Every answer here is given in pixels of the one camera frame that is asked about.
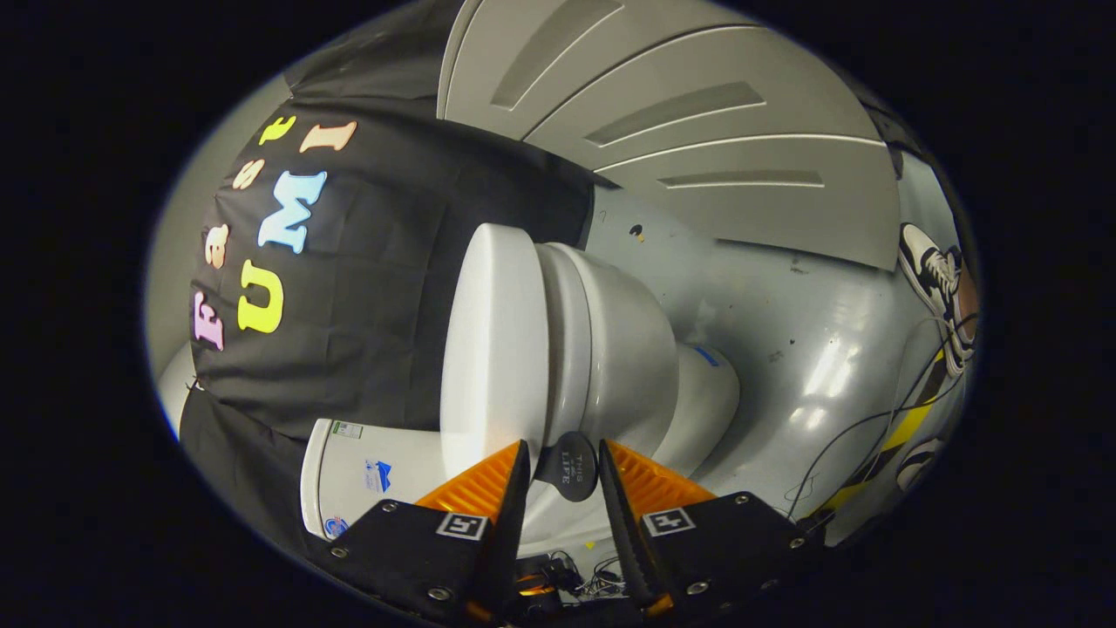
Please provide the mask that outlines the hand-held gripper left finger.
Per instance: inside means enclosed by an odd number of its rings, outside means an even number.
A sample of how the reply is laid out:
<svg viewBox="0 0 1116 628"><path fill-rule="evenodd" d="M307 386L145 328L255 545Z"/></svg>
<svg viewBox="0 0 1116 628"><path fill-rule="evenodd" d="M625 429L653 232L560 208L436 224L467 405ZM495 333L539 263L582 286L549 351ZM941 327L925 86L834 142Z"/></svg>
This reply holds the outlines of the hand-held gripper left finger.
<svg viewBox="0 0 1116 628"><path fill-rule="evenodd" d="M502 624L532 480L517 439L413 503L384 497L326 545L324 572L422 625Z"/></svg>

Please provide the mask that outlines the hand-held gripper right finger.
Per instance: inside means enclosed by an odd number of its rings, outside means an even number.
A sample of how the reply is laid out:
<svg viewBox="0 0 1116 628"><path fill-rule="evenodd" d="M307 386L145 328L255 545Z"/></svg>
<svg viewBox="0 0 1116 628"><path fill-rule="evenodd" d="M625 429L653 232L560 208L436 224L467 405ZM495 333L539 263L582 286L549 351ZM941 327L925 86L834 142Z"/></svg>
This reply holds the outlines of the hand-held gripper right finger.
<svg viewBox="0 0 1116 628"><path fill-rule="evenodd" d="M614 439L599 487L646 624L703 624L820 567L825 544L748 490L716 495Z"/></svg>

